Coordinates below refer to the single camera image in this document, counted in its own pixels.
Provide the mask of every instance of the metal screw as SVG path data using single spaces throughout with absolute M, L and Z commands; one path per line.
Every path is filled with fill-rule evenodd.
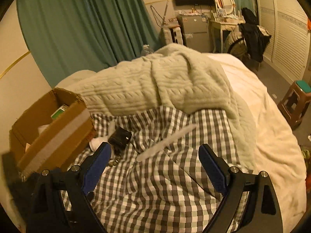
M 260 174 L 261 174 L 261 176 L 264 177 L 264 178 L 268 177 L 268 173 L 265 172 L 265 171 L 262 171 Z
M 230 167 L 230 171 L 237 173 L 239 171 L 239 169 L 236 166 L 232 166 L 232 167 Z
M 41 174 L 42 174 L 43 176 L 46 176 L 46 175 L 49 174 L 49 172 L 50 172 L 49 170 L 43 170 Z
M 77 172 L 80 169 L 80 166 L 78 165 L 74 165 L 73 167 L 71 167 L 71 171 L 73 172 Z

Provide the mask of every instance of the checkered sheet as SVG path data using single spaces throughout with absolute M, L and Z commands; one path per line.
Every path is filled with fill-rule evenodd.
M 132 116 L 92 114 L 97 136 L 107 136 L 115 120 L 132 132 L 130 144 L 117 166 L 106 167 L 91 205 L 108 232 L 202 232 L 213 217 L 222 196 L 216 192 L 203 169 L 198 148 L 207 143 L 229 166 L 240 165 L 224 110 L 208 109 L 187 115 L 160 106 Z M 170 144 L 155 156 L 138 163 L 137 155 L 169 134 L 196 123 L 198 128 Z M 89 148 L 74 164 L 91 155 Z M 66 193 L 65 208 L 71 209 Z M 228 232 L 237 229 L 246 194 Z

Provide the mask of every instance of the knit throw blanket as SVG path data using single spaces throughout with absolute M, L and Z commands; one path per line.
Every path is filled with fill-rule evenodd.
M 90 112 L 125 116 L 160 105 L 187 114 L 225 110 L 240 163 L 253 169 L 256 127 L 245 101 L 233 91 L 221 65 L 178 44 L 120 62 L 66 87 L 82 95 Z

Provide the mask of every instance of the black strap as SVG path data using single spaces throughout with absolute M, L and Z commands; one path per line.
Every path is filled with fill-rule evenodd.
M 241 40 L 244 40 L 244 38 L 239 38 L 238 40 L 234 41 L 233 44 L 230 45 L 230 47 L 229 47 L 227 53 L 230 53 L 231 50 L 232 50 L 232 48 L 233 48 L 233 46 L 234 46 L 235 44 L 237 44 L 238 42 L 240 42 Z

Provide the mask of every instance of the gray carpet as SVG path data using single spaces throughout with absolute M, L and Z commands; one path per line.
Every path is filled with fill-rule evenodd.
M 290 84 L 270 65 L 262 62 L 258 68 L 258 63 L 252 60 L 243 60 L 244 64 L 253 71 L 261 82 L 267 87 L 268 94 L 272 97 L 275 103 L 279 103 L 284 97 Z M 308 135 L 311 133 L 311 106 L 309 106 L 301 125 L 293 131 L 299 145 L 310 146 Z

